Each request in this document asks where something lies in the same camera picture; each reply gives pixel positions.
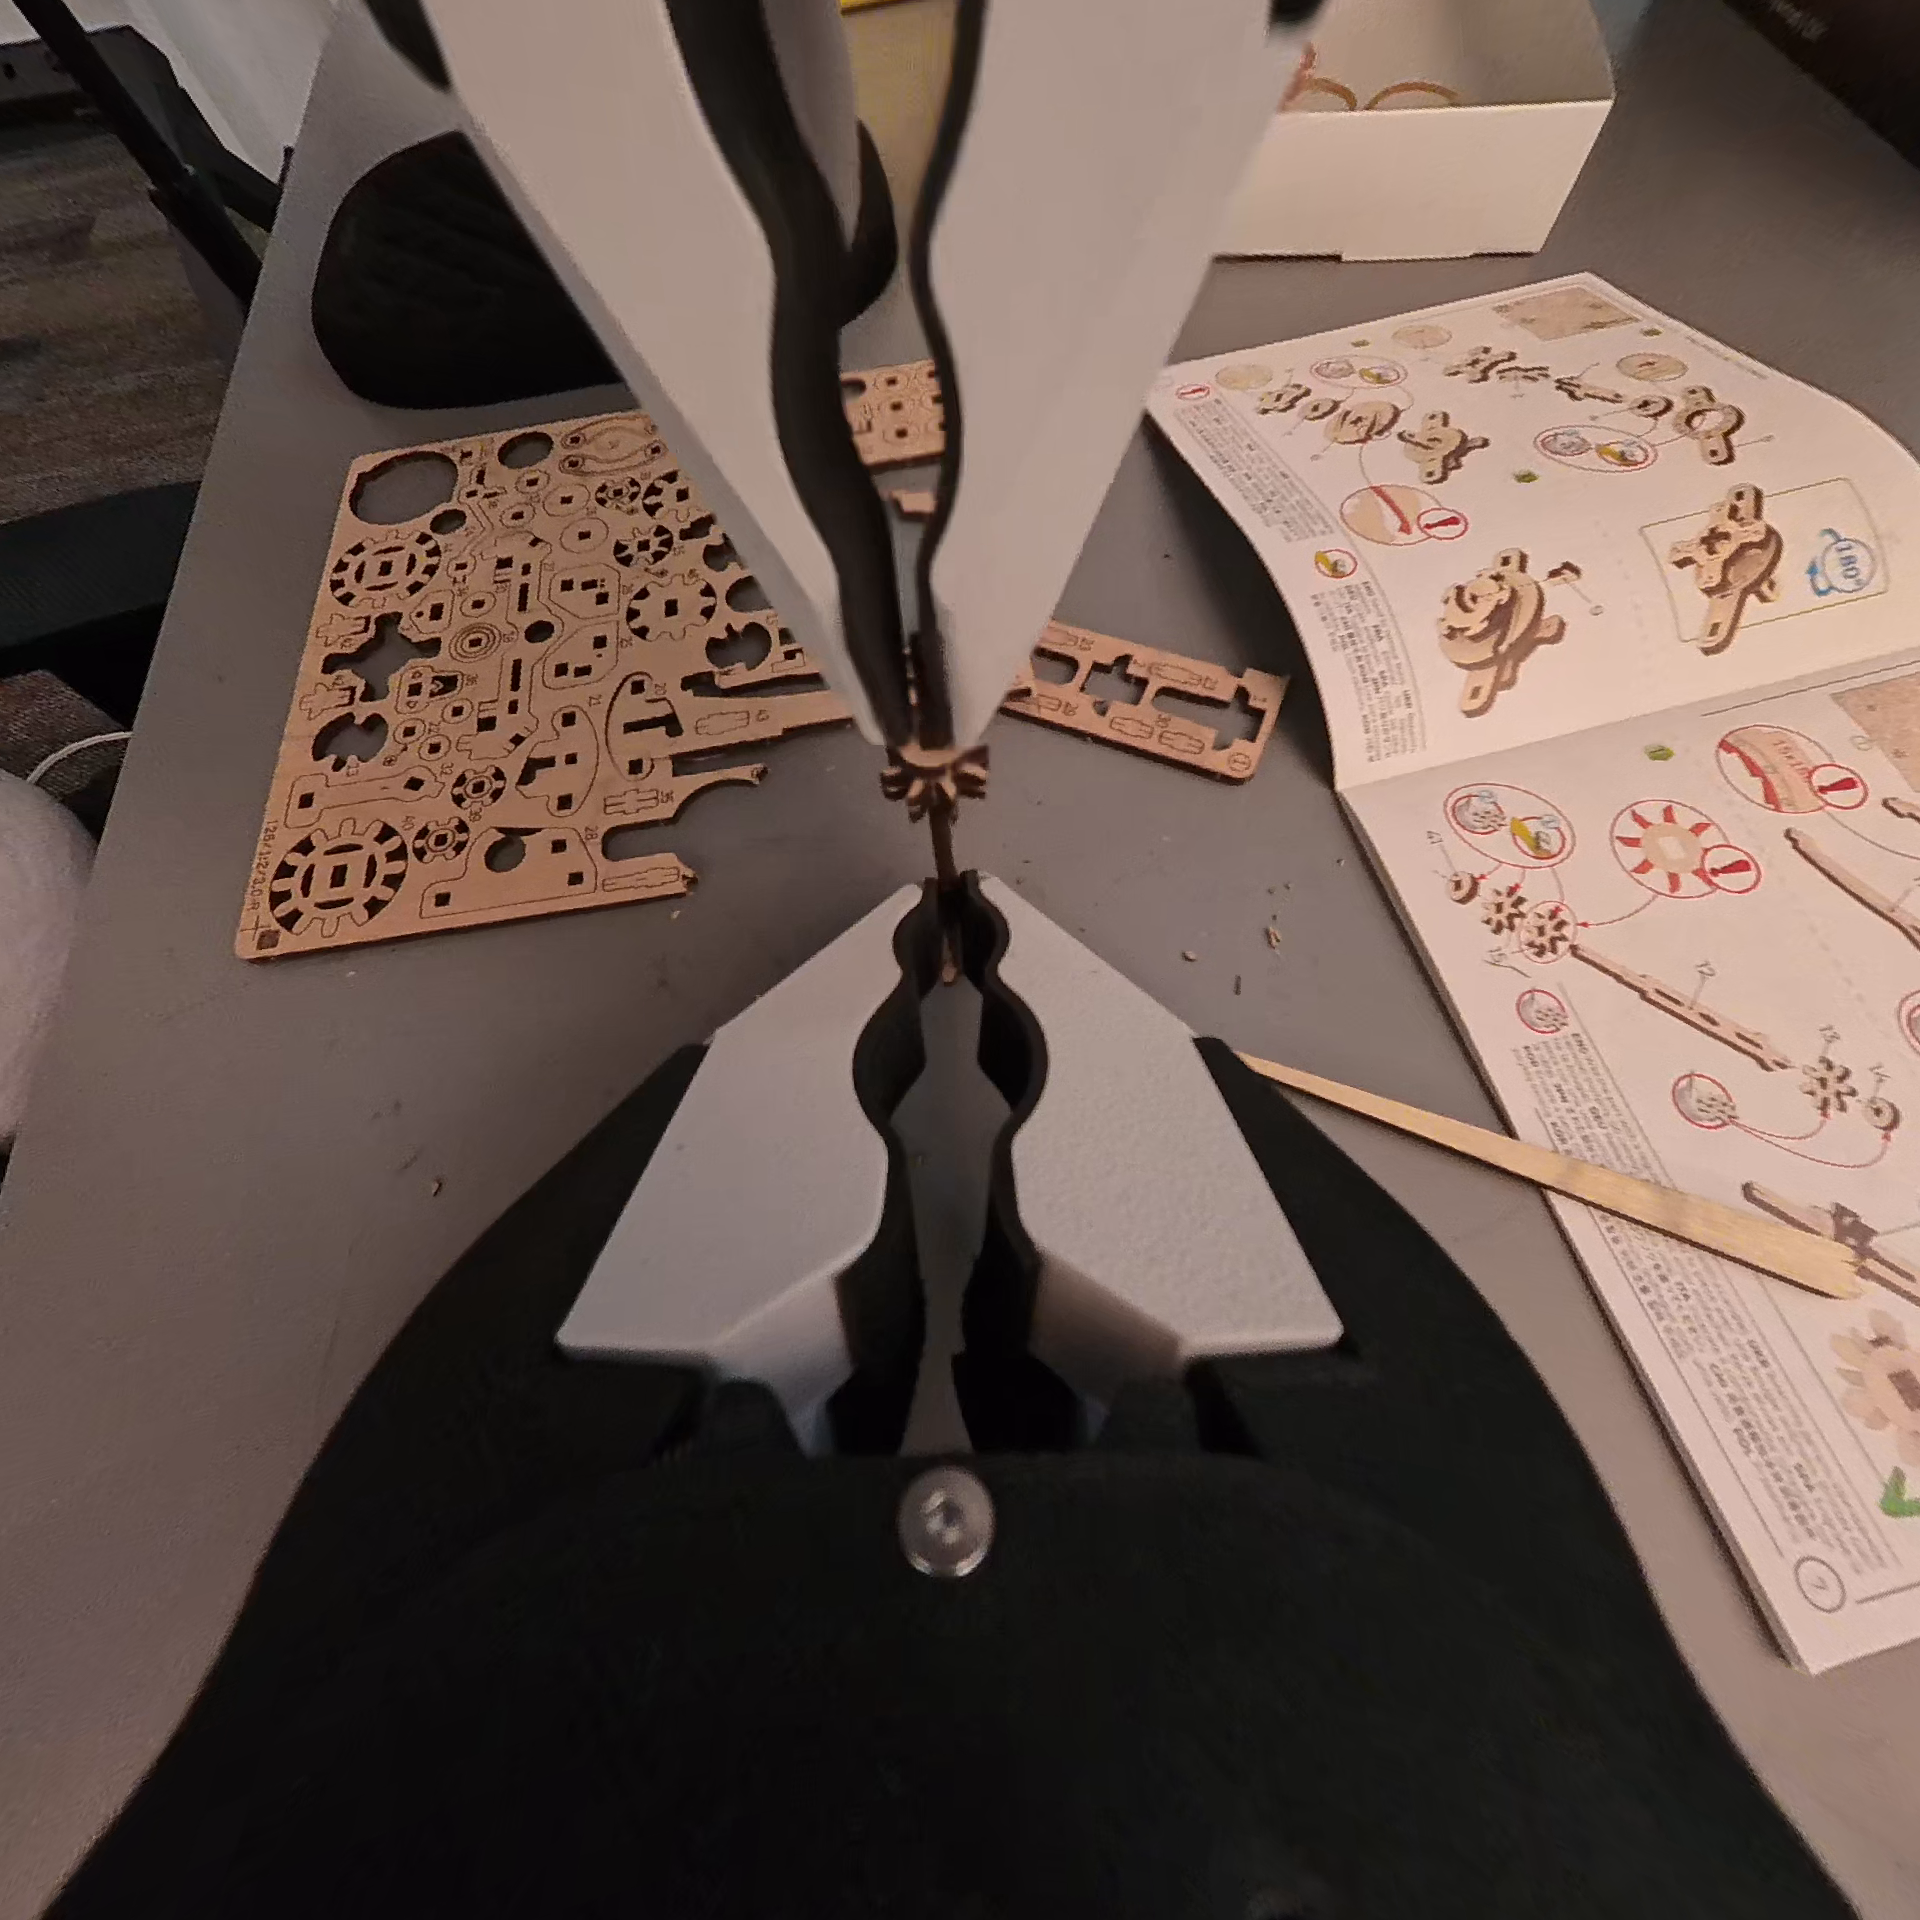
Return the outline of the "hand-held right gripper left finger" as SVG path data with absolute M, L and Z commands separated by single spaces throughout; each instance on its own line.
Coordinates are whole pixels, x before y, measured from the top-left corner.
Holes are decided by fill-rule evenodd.
M 813 1453 L 894 1453 L 928 1287 L 894 1101 L 928 1067 L 928 890 L 892 890 L 720 1025 L 632 1173 L 567 1360 L 757 1377 Z

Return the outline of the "pile of tan rubber bands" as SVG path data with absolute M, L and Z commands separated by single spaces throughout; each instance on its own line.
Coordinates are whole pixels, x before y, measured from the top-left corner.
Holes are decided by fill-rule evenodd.
M 1331 40 L 1305 40 L 1274 117 L 1357 117 L 1357 110 L 1460 110 L 1470 95 L 1451 79 L 1347 79 L 1332 57 L 1322 57 Z

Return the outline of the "small wooden parts strip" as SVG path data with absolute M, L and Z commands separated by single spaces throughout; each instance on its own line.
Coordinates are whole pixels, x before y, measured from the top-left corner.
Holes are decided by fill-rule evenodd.
M 1204 782 L 1255 782 L 1288 673 L 1228 673 L 1162 645 L 1052 623 L 999 717 L 1073 733 Z

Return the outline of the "white cardboard box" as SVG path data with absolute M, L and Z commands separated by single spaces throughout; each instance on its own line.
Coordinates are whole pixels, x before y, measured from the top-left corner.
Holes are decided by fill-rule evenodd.
M 1315 39 L 1357 90 L 1451 79 L 1460 110 L 1271 117 L 1220 256 L 1541 256 L 1604 110 L 1583 0 L 1331 0 Z

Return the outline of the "black cardboard box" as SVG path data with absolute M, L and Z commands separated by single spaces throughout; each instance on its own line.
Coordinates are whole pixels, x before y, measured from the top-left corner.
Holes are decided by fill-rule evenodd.
M 1729 0 L 1891 153 L 1920 160 L 1920 0 Z

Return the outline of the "laser-cut wooden parts sheet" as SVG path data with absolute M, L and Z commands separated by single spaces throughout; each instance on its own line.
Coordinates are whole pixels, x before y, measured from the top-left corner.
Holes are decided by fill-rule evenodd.
M 365 450 L 235 957 L 685 897 L 661 824 L 840 723 L 642 405 Z

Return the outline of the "thin wooden axle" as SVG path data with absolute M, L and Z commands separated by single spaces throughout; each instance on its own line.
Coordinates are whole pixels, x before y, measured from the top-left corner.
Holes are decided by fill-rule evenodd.
M 936 691 L 936 645 L 910 633 L 910 743 L 951 743 L 951 706 Z M 939 890 L 939 988 L 961 978 L 961 933 L 958 933 L 958 807 L 951 814 L 928 814 L 928 836 L 936 836 L 936 890 Z

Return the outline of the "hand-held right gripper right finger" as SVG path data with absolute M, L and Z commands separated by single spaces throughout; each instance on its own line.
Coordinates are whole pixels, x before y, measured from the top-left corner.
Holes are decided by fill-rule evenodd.
M 1062 1453 L 1121 1386 L 1332 1348 L 1180 1014 L 976 879 L 976 1074 L 1009 1101 L 976 1234 L 976 1453 Z

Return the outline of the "person's pale trousers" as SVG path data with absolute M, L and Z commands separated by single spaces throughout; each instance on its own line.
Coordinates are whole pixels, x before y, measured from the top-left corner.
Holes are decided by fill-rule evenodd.
M 45 1025 L 60 1004 L 93 836 L 45 787 L 0 772 L 0 1135 L 18 1134 Z

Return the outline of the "pointed wooden stick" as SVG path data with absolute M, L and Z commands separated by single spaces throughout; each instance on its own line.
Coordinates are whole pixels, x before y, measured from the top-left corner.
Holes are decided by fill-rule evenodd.
M 1792 1293 L 1862 1302 L 1851 1253 L 1840 1238 L 1810 1234 L 1810 1224 L 1729 1213 L 1715 1195 L 1692 1195 L 1692 1192 L 1671 1192 L 1671 1183 L 1645 1183 L 1645 1173 L 1618 1173 L 1618 1170 L 1596 1170 L 1596 1159 L 1568 1159 L 1552 1145 L 1522 1145 L 1522 1135 L 1436 1113 L 1436 1106 L 1410 1106 L 1392 1098 L 1363 1098 L 1363 1084 L 1341 1084 L 1341 1078 L 1255 1059 L 1255 1049 L 1235 1049 L 1235 1059 L 1250 1074 L 1293 1084 L 1293 1098 L 1315 1098 L 1315 1101 L 1347 1106 L 1363 1121 L 1385 1121 L 1403 1135 L 1430 1135 L 1430 1145 L 1445 1145 L 1460 1159 L 1478 1159 L 1478 1170 L 1502 1170 L 1502 1173 L 1516 1173 L 1536 1192 L 1552 1192 L 1552 1195 L 1573 1195 L 1591 1213 L 1635 1221 L 1646 1234 L 1671 1234 L 1671 1238 L 1687 1238 L 1702 1253 L 1742 1260 L 1742 1267 L 1781 1278 Z

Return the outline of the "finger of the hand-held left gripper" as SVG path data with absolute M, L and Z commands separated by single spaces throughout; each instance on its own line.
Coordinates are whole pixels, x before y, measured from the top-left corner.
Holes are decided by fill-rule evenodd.
M 442 90 L 867 743 L 910 743 L 894 549 L 840 328 L 858 117 L 840 9 L 442 0 Z
M 907 251 L 939 382 L 910 569 L 939 754 L 1044 633 L 1296 57 L 1305 9 L 1271 0 L 958 9 Z

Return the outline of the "open instruction booklet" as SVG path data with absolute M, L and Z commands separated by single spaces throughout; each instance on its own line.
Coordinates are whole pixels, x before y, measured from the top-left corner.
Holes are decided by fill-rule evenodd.
M 1502 1121 L 1840 1251 L 1561 1205 L 1773 1641 L 1920 1630 L 1920 477 L 1604 279 L 1169 368 Z

